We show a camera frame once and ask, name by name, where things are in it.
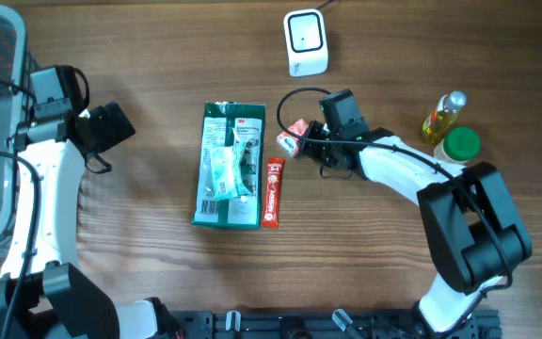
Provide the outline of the red Nescafe coffee stick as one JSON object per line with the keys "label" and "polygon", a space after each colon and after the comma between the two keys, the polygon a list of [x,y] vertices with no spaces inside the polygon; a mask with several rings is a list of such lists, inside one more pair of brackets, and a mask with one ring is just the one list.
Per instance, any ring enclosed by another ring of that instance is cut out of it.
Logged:
{"label": "red Nescafe coffee stick", "polygon": [[272,157],[267,163],[265,204],[262,220],[262,225],[265,228],[277,229],[279,227],[279,197],[284,164],[285,160],[280,157]]}

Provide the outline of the yellow Vim dish soap bottle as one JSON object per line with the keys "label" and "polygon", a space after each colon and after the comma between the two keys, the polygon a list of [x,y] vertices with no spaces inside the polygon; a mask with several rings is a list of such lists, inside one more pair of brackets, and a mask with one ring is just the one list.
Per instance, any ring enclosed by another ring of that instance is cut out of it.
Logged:
{"label": "yellow Vim dish soap bottle", "polygon": [[467,103],[464,92],[456,90],[443,95],[434,111],[422,124],[422,138],[431,145],[437,145],[456,121],[461,109]]}

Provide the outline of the green 3M package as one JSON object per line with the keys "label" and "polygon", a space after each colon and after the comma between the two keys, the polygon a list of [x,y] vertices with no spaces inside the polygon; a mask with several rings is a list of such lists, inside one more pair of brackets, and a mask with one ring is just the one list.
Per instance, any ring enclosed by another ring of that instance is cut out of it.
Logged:
{"label": "green 3M package", "polygon": [[194,226],[228,231],[261,226],[264,129],[263,104],[205,105]]}

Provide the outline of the green lid jar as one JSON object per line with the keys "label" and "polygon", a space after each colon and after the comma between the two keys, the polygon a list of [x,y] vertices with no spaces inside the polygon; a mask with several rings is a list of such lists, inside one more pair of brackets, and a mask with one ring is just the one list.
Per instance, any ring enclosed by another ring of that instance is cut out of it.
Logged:
{"label": "green lid jar", "polygon": [[444,162],[465,164],[481,151],[481,147],[481,139],[473,129],[457,127],[435,147],[434,157]]}

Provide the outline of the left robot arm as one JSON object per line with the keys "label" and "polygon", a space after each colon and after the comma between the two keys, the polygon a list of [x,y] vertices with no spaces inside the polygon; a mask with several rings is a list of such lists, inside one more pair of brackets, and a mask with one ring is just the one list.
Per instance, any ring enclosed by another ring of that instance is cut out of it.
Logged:
{"label": "left robot arm", "polygon": [[15,215],[0,273],[0,338],[158,338],[167,333],[159,299],[117,305],[78,267],[77,206],[88,162],[135,133],[120,106],[90,108],[88,81],[72,66],[31,73],[28,115],[12,150]]}

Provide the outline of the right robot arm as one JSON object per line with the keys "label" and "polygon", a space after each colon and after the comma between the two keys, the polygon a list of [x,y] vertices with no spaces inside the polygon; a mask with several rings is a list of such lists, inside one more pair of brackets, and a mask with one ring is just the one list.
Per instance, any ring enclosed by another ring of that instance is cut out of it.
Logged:
{"label": "right robot arm", "polygon": [[424,334],[459,331],[488,293],[507,289],[513,271],[532,255],[532,242],[499,171],[438,160],[408,147],[393,132],[370,129],[354,94],[325,90],[324,121],[300,139],[302,152],[324,167],[387,186],[421,212],[437,270],[417,305]]}

